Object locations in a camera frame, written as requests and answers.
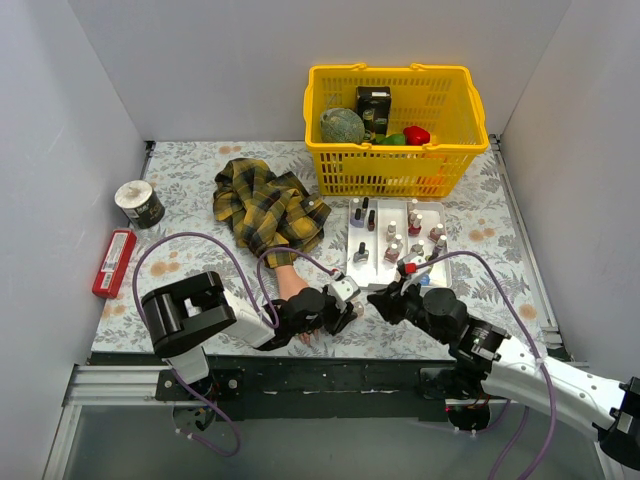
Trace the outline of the clear nail polish bottle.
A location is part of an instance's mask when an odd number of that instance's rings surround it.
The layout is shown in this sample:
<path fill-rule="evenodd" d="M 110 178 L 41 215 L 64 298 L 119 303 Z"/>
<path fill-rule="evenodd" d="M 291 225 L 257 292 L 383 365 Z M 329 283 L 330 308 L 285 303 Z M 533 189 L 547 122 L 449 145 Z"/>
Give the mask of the clear nail polish bottle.
<path fill-rule="evenodd" d="M 353 311 L 358 317 L 362 317 L 365 313 L 365 307 L 361 302 L 354 302 Z"/>

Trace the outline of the mannequin hand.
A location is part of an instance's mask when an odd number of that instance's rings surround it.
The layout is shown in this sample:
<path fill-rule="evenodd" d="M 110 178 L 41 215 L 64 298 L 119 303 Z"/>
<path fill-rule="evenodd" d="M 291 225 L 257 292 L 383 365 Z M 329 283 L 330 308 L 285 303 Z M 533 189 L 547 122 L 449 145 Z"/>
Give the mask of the mannequin hand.
<path fill-rule="evenodd" d="M 281 300 L 289 300 L 309 287 L 308 283 L 298 275 L 293 265 L 276 267 L 274 273 Z"/>

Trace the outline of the yellow plaid shirt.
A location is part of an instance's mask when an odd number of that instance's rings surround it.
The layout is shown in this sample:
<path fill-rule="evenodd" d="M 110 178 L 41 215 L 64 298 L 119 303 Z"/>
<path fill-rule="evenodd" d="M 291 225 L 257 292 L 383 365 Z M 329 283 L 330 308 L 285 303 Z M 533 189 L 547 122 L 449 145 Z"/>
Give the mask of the yellow plaid shirt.
<path fill-rule="evenodd" d="M 215 219 L 267 267 L 291 265 L 323 240 L 331 208 L 292 172 L 277 175 L 260 159 L 237 158 L 214 181 Z"/>

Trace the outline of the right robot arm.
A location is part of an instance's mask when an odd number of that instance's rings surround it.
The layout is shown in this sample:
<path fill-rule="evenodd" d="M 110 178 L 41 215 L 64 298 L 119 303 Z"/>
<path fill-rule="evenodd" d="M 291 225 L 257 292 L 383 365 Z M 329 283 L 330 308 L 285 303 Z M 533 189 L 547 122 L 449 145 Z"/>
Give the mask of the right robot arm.
<path fill-rule="evenodd" d="M 468 312 L 447 288 L 426 292 L 392 283 L 368 297 L 390 324 L 408 321 L 447 346 L 454 389 L 515 401 L 595 440 L 619 464 L 639 467 L 639 380 L 608 379 L 552 357 L 537 357 L 518 338 Z"/>

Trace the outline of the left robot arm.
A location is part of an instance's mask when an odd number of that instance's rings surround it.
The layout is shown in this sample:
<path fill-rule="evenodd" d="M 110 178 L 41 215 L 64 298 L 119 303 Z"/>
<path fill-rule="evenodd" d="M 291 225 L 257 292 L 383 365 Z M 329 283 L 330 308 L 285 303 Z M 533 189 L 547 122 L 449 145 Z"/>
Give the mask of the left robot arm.
<path fill-rule="evenodd" d="M 204 351 L 213 336 L 272 351 L 317 329 L 336 335 L 357 318 L 359 295 L 356 282 L 340 274 L 321 290 L 308 287 L 257 311 L 225 289 L 217 273 L 205 272 L 149 292 L 141 307 L 155 354 L 178 373 L 180 390 L 200 400 L 213 386 Z"/>

